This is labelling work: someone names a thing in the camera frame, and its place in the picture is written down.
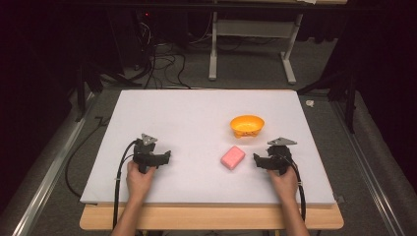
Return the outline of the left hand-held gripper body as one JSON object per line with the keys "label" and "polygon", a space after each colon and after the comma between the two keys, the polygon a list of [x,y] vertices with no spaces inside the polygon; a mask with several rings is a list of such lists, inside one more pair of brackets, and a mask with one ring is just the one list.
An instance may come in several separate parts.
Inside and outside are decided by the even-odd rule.
{"label": "left hand-held gripper body", "polygon": [[139,171],[143,174],[148,172],[149,167],[160,165],[158,157],[152,153],[155,144],[156,138],[146,134],[142,134],[142,137],[135,144],[133,160],[139,165]]}

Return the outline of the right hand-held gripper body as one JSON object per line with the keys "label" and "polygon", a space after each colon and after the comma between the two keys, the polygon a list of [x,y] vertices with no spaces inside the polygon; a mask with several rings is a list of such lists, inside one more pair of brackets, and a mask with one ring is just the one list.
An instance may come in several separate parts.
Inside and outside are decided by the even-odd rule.
{"label": "right hand-held gripper body", "polygon": [[295,141],[280,137],[268,142],[268,156],[273,159],[277,165],[277,173],[284,174],[287,168],[293,164],[292,153],[289,146],[296,145]]}

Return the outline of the person's right hand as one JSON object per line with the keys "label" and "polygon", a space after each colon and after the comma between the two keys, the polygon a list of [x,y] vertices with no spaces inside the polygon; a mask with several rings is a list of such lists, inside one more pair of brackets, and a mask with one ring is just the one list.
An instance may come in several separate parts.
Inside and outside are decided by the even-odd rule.
{"label": "person's right hand", "polygon": [[274,171],[268,170],[268,175],[280,201],[284,205],[295,203],[298,181],[294,170],[288,167],[283,175],[277,175]]}

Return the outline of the person's left hand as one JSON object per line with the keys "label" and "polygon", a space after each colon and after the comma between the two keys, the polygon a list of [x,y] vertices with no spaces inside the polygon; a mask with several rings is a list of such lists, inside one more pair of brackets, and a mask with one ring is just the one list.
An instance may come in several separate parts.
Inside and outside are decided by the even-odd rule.
{"label": "person's left hand", "polygon": [[126,181],[129,191],[129,204],[140,205],[146,199],[156,171],[155,167],[151,167],[147,173],[141,173],[139,167],[140,165],[134,161],[130,161],[127,165]]}

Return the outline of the pink soap bar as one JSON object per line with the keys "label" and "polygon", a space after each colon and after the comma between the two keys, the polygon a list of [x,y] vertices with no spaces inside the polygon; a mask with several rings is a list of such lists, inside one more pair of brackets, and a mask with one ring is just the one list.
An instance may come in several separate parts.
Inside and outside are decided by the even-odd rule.
{"label": "pink soap bar", "polygon": [[220,163],[229,170],[233,170],[243,160],[246,153],[237,146],[232,147],[220,159]]}

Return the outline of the orange plastic bowl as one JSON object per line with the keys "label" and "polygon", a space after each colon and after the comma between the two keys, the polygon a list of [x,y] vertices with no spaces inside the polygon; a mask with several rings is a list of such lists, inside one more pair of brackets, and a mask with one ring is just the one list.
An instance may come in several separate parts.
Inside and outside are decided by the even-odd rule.
{"label": "orange plastic bowl", "polygon": [[241,115],[233,118],[230,128],[237,139],[256,137],[265,125],[265,121],[256,115]]}

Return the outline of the white foam mat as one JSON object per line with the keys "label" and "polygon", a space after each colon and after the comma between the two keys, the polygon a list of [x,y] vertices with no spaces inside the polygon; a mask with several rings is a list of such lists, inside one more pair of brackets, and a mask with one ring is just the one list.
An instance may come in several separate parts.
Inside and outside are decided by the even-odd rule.
{"label": "white foam mat", "polygon": [[[230,121],[256,115],[265,125],[256,137],[237,139]],[[157,139],[155,150],[171,150],[168,164],[155,172],[150,204],[274,204],[268,174],[253,153],[264,156],[268,142],[296,142],[290,151],[299,167],[309,205],[331,205],[333,192],[322,160],[293,90],[161,89],[121,92],[84,189],[84,203],[126,201],[127,146],[142,134]],[[237,146],[246,155],[229,170],[220,159]]]}

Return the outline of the wooden table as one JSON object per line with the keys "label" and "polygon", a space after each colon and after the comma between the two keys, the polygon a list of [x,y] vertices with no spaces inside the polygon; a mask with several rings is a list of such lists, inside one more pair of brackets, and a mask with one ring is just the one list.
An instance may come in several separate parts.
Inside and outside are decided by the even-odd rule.
{"label": "wooden table", "polygon": [[[337,230],[344,220],[337,204],[306,208],[305,224],[312,230]],[[110,230],[113,204],[86,205],[80,219],[84,230]],[[279,205],[145,204],[137,228],[143,230],[284,229]]]}

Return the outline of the black metal stand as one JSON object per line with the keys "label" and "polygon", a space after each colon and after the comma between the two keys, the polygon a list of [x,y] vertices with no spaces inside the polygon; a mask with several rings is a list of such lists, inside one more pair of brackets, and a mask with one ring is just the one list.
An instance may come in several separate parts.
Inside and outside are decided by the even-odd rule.
{"label": "black metal stand", "polygon": [[91,61],[83,61],[80,63],[76,71],[76,92],[77,92],[77,108],[78,114],[76,122],[80,122],[87,115],[87,97],[86,88],[93,93],[101,93],[103,91],[103,84],[101,83],[101,76],[107,76],[123,86],[140,88],[142,85],[134,83],[125,77],[113,73],[96,63]]}
{"label": "black metal stand", "polygon": [[339,71],[298,89],[297,93],[303,95],[315,89],[328,89],[329,101],[345,101],[344,122],[348,131],[354,133],[353,116],[356,97],[354,74],[348,71]]}

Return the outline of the aluminium rail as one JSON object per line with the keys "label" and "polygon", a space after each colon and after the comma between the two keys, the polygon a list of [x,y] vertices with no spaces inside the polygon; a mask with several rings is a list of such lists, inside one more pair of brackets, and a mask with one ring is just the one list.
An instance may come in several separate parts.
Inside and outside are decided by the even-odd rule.
{"label": "aluminium rail", "polygon": [[30,236],[55,185],[68,162],[70,152],[86,118],[75,105],[55,132],[12,198],[10,209],[18,214],[11,236]]}
{"label": "aluminium rail", "polygon": [[355,161],[357,162],[359,171],[389,235],[405,236],[403,228],[393,211],[392,205],[389,202],[385,191],[381,187],[381,184],[378,181],[372,167],[370,166],[368,159],[359,144],[359,141],[345,124],[344,112],[341,105],[338,102],[332,102],[330,106],[338,121],[340,122],[351,148],[353,149]]}

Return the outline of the white metal desk frame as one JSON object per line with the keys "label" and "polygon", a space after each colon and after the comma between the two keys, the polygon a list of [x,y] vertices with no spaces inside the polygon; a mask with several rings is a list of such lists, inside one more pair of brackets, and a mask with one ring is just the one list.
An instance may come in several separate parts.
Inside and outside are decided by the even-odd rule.
{"label": "white metal desk frame", "polygon": [[280,53],[287,82],[296,84],[296,78],[290,62],[290,56],[298,35],[303,14],[298,14],[293,22],[265,22],[249,20],[219,20],[217,12],[212,14],[211,49],[208,66],[208,79],[216,80],[217,75],[217,38],[219,36],[243,36],[261,38],[285,38],[287,48]]}

